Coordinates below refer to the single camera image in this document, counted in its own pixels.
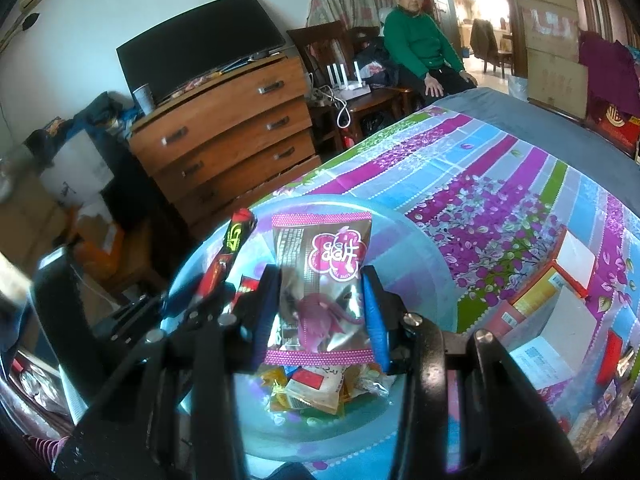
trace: doorway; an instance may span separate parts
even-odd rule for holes
[[[502,54],[502,60],[507,72],[510,70],[513,45],[508,0],[454,0],[454,5],[466,70],[478,80],[479,86],[508,93],[507,79],[502,76],[502,67],[497,63],[491,63],[491,60],[486,62],[485,54],[474,52],[471,46],[474,20],[486,20],[490,26],[488,25],[484,31],[493,33],[500,53],[508,53]]]

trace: colorful bedspread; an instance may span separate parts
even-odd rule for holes
[[[327,193],[402,212],[436,242],[458,286],[459,332],[482,326],[567,225],[597,257],[586,300],[597,325],[582,369],[540,391],[569,426],[593,401],[608,331],[624,348],[640,344],[638,217],[590,178],[494,126],[430,107],[265,200]],[[308,466],[319,479],[386,472],[395,443],[390,434],[360,453]]]

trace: paper cup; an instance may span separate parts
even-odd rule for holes
[[[133,99],[138,103],[138,106],[142,109],[142,113],[145,115],[149,115],[156,108],[156,103],[154,102],[154,97],[151,94],[151,88],[148,84],[144,84],[134,90]]]

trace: gray blanket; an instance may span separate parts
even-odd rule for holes
[[[436,105],[542,148],[591,177],[640,216],[640,167],[598,134],[491,88],[467,90]]]

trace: plastic bowl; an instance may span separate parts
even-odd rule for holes
[[[239,253],[228,282],[239,285],[241,276],[259,278],[274,262],[271,217],[276,213],[335,214],[370,211],[372,231],[365,264],[376,268],[386,290],[399,294],[409,311],[455,332],[456,286],[433,241],[402,214],[376,204],[341,195],[311,195],[273,200],[257,205],[256,231]],[[222,246],[226,225],[218,228],[188,259],[169,290],[169,301],[201,274]],[[180,316],[167,318],[171,331]],[[371,446],[398,428],[404,378],[398,378],[388,398],[361,396],[345,406],[344,417],[300,417],[296,412],[270,413],[268,394],[260,379],[236,375],[236,401],[244,450],[253,456],[282,462],[328,460]],[[190,398],[183,403],[189,411]]]

